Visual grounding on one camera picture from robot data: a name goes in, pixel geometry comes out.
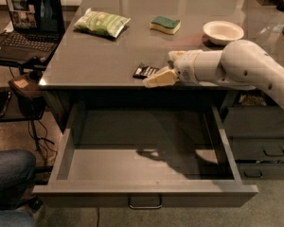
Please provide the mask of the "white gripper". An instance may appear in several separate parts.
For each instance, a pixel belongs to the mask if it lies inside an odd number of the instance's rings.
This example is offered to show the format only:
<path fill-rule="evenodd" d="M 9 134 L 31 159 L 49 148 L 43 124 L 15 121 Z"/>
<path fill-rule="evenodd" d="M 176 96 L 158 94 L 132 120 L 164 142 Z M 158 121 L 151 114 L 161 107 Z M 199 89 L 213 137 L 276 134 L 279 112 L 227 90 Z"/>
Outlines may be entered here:
<path fill-rule="evenodd" d="M 202 50 L 169 51 L 169 59 L 173 61 L 174 69 L 165 66 L 155 74 L 143 79 L 143 85 L 147 88 L 174 85 L 178 80 L 185 84 L 200 82 L 195 76 L 195 62 Z"/>

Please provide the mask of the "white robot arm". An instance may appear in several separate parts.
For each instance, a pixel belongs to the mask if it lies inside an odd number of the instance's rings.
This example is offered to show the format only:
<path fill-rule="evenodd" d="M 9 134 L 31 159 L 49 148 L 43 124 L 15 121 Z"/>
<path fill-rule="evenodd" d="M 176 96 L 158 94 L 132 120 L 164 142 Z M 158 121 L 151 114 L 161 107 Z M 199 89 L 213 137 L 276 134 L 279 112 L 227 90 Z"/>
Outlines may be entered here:
<path fill-rule="evenodd" d="M 226 88 L 257 88 L 284 110 L 284 67 L 257 44 L 238 40 L 222 50 L 170 51 L 172 67 L 164 67 L 143 80 L 147 88 L 180 81 L 199 85 L 210 82 Z"/>

